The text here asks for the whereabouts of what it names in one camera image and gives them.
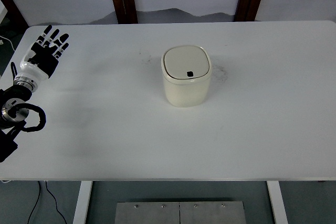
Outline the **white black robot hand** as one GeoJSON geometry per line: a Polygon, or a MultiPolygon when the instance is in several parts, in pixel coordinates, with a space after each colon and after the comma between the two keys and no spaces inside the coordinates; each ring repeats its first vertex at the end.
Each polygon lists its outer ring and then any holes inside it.
{"type": "Polygon", "coordinates": [[[56,70],[58,59],[69,46],[67,42],[65,43],[69,35],[63,34],[55,40],[59,33],[59,29],[56,29],[47,39],[51,29],[52,25],[48,25],[36,42],[26,51],[19,64],[18,74],[14,77],[14,85],[38,87],[56,70]]]}

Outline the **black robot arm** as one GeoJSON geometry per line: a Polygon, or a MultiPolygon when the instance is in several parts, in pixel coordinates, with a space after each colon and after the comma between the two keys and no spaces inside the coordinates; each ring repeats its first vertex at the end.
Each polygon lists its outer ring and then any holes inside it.
{"type": "Polygon", "coordinates": [[[17,150],[15,138],[20,132],[37,132],[46,124],[44,110],[28,101],[40,83],[53,75],[59,58],[69,46],[69,35],[59,35],[59,29],[51,33],[52,28],[48,25],[26,51],[20,71],[10,63],[13,85],[1,89],[1,162],[17,150]]]}

